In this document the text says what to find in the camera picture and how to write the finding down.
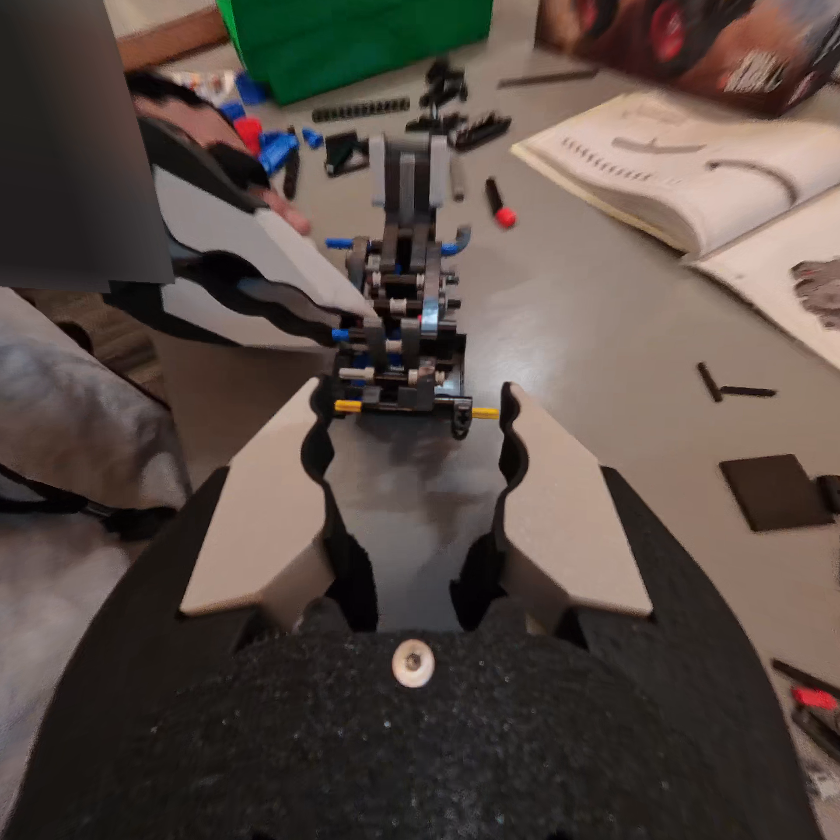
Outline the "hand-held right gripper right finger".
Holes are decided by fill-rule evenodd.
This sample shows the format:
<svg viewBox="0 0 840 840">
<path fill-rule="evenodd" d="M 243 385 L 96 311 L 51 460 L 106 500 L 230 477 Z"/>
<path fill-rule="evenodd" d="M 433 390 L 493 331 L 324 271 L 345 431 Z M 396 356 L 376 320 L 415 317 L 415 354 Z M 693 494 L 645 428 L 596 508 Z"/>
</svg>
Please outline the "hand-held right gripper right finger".
<svg viewBox="0 0 840 840">
<path fill-rule="evenodd" d="M 501 598 L 544 632 L 585 609 L 649 619 L 654 606 L 597 457 L 519 384 L 501 388 L 490 530 L 470 547 L 450 596 L 474 631 Z"/>
</svg>

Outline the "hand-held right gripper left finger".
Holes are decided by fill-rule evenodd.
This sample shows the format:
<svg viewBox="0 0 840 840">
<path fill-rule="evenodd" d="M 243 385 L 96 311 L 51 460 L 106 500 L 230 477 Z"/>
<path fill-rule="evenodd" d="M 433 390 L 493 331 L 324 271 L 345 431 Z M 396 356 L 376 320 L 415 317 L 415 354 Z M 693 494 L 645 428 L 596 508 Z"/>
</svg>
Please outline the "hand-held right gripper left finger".
<svg viewBox="0 0 840 840">
<path fill-rule="evenodd" d="M 323 597 L 354 631 L 374 631 L 371 561 L 340 514 L 326 473 L 333 391 L 312 377 L 227 465 L 180 612 L 253 607 L 281 630 Z"/>
</svg>

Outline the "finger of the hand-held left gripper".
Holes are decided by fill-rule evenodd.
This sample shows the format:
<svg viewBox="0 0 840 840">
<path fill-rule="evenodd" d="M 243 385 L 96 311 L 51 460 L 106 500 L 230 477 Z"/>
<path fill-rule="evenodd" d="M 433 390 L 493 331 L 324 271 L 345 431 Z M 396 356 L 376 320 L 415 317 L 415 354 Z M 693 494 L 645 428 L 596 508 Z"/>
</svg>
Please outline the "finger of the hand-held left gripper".
<svg viewBox="0 0 840 840">
<path fill-rule="evenodd" d="M 333 330 L 358 319 L 358 290 L 320 253 L 195 253 L 172 267 L 163 312 L 244 348 L 328 348 Z"/>
<path fill-rule="evenodd" d="M 321 308 L 372 315 L 372 305 L 349 279 L 272 209 L 238 209 L 159 166 L 153 180 L 164 224 L 179 245 L 239 257 L 266 280 L 298 289 Z"/>
</svg>

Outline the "lego truck chassis model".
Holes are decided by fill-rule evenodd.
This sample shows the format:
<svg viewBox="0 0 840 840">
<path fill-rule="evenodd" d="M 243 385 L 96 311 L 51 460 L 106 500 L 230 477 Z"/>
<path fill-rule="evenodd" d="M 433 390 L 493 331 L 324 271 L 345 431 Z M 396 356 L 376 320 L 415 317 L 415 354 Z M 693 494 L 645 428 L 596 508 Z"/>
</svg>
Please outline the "lego truck chassis model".
<svg viewBox="0 0 840 840">
<path fill-rule="evenodd" d="M 368 139 L 367 156 L 382 236 L 325 241 L 345 252 L 348 280 L 374 312 L 332 331 L 333 411 L 434 417 L 462 441 L 474 420 L 497 419 L 498 410 L 475 406 L 466 393 L 459 277 L 445 261 L 467 247 L 471 229 L 459 227 L 445 243 L 436 226 L 448 192 L 448 143 L 442 135 L 380 134 Z"/>
</svg>

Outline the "black square lego plate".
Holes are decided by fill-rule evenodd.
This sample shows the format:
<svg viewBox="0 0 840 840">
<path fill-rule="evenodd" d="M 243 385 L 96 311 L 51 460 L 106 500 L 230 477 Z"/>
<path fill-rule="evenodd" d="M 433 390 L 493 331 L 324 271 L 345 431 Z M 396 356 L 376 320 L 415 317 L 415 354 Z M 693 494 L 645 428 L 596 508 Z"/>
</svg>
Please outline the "black square lego plate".
<svg viewBox="0 0 840 840">
<path fill-rule="evenodd" d="M 370 142 L 355 131 L 334 133 L 324 138 L 324 171 L 329 178 L 370 167 Z"/>
</svg>

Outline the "long black lego beam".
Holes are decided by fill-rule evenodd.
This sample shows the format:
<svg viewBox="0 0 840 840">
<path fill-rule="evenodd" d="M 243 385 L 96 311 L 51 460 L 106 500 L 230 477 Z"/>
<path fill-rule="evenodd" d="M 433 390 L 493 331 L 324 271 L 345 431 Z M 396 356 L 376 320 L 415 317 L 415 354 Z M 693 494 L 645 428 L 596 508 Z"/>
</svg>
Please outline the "long black lego beam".
<svg viewBox="0 0 840 840">
<path fill-rule="evenodd" d="M 321 124 L 377 118 L 407 112 L 410 108 L 411 99 L 408 96 L 369 101 L 350 101 L 315 108 L 311 112 L 311 120 L 313 123 Z"/>
</svg>

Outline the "dark blue square lego tile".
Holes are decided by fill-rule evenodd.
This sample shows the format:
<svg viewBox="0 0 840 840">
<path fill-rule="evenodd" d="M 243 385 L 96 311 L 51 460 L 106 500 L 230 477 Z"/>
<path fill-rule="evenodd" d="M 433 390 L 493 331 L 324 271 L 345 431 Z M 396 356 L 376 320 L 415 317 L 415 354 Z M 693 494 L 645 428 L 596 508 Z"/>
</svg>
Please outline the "dark blue square lego tile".
<svg viewBox="0 0 840 840">
<path fill-rule="evenodd" d="M 723 460 L 718 465 L 738 509 L 755 533 L 834 524 L 822 492 L 793 454 Z"/>
</svg>

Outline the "black lego beam red bush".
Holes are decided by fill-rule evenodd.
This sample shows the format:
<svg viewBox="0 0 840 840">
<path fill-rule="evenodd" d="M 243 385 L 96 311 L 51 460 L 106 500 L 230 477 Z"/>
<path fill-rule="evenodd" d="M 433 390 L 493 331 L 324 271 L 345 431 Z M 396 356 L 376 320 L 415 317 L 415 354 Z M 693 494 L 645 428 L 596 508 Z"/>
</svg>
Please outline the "black lego beam red bush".
<svg viewBox="0 0 840 840">
<path fill-rule="evenodd" d="M 515 227 L 518 222 L 518 216 L 504 202 L 497 180 L 492 176 L 488 177 L 485 181 L 485 195 L 490 213 L 497 225 L 505 230 Z"/>
</svg>

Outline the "black lego connector pieces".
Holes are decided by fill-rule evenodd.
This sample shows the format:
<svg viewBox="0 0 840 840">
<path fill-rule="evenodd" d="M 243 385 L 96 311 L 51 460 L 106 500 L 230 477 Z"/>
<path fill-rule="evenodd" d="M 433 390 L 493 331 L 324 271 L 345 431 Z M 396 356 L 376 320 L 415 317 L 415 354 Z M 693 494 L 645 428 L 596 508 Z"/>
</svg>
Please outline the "black lego connector pieces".
<svg viewBox="0 0 840 840">
<path fill-rule="evenodd" d="M 426 90 L 418 101 L 421 109 L 439 110 L 454 100 L 465 102 L 468 98 L 465 71 L 453 66 L 446 56 L 434 60 L 425 79 Z"/>
</svg>

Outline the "monster truck lego box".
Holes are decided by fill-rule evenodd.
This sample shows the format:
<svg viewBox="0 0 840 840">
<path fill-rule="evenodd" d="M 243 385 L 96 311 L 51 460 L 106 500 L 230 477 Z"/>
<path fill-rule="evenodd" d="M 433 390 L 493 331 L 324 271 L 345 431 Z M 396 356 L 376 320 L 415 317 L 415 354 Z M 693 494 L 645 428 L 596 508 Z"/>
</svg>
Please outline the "monster truck lego box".
<svg viewBox="0 0 840 840">
<path fill-rule="evenodd" d="M 770 117 L 839 61 L 838 1 L 541 1 L 535 43 L 661 88 Z"/>
</svg>

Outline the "person's left hand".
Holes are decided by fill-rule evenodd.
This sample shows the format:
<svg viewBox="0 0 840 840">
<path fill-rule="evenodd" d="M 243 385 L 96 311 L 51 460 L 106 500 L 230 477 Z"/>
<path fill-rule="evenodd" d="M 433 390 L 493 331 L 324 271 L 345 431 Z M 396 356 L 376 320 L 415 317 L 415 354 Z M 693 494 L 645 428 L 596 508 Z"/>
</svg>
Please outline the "person's left hand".
<svg viewBox="0 0 840 840">
<path fill-rule="evenodd" d="M 272 186 L 263 183 L 266 180 L 265 171 L 220 112 L 206 104 L 196 106 L 174 98 L 155 101 L 142 96 L 132 96 L 132 100 L 138 115 L 173 124 L 180 131 L 190 135 L 205 150 L 211 151 L 218 146 L 225 147 L 225 154 L 233 151 L 233 159 L 243 171 L 251 170 L 250 165 L 253 164 L 261 175 L 256 182 L 248 180 L 244 188 L 281 216 L 300 235 L 310 236 L 312 226 L 309 221 L 283 195 Z"/>
</svg>

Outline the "green plastic bin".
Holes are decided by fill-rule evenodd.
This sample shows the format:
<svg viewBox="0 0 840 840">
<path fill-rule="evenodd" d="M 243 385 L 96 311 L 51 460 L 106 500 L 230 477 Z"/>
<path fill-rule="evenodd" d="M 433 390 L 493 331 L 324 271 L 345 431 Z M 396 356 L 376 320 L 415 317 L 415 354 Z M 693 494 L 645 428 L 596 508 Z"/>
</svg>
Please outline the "green plastic bin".
<svg viewBox="0 0 840 840">
<path fill-rule="evenodd" d="M 216 1 L 248 77 L 288 105 L 488 37 L 492 1 Z"/>
</svg>

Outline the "pile of black red pins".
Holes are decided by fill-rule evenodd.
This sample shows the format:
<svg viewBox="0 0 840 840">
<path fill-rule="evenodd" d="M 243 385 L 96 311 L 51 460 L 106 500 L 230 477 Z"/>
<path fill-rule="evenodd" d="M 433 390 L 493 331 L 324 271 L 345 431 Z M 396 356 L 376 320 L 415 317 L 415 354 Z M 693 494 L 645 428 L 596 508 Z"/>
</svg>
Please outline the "pile of black red pins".
<svg viewBox="0 0 840 840">
<path fill-rule="evenodd" d="M 791 682 L 791 719 L 827 758 L 839 764 L 839 687 L 783 660 L 772 669 Z"/>
</svg>

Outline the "open instruction booklet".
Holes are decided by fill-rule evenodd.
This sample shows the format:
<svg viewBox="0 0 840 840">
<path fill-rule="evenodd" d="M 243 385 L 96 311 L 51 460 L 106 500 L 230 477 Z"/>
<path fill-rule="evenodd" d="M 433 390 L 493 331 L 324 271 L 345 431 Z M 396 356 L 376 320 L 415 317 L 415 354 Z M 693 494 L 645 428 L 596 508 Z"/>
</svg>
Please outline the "open instruction booklet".
<svg viewBox="0 0 840 840">
<path fill-rule="evenodd" d="M 686 266 L 838 369 L 838 122 L 736 119 L 635 92 L 511 153 L 676 250 Z"/>
</svg>

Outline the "black lego frame piece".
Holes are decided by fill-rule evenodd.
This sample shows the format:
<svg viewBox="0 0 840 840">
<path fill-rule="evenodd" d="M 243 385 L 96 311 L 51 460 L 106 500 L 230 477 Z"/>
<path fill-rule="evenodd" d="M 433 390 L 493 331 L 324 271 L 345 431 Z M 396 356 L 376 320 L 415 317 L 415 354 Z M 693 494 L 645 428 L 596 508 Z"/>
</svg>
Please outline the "black lego frame piece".
<svg viewBox="0 0 840 840">
<path fill-rule="evenodd" d="M 475 151 L 504 136 L 510 129 L 512 117 L 488 112 L 478 120 L 458 128 L 450 136 L 450 147 L 459 154 Z"/>
</svg>

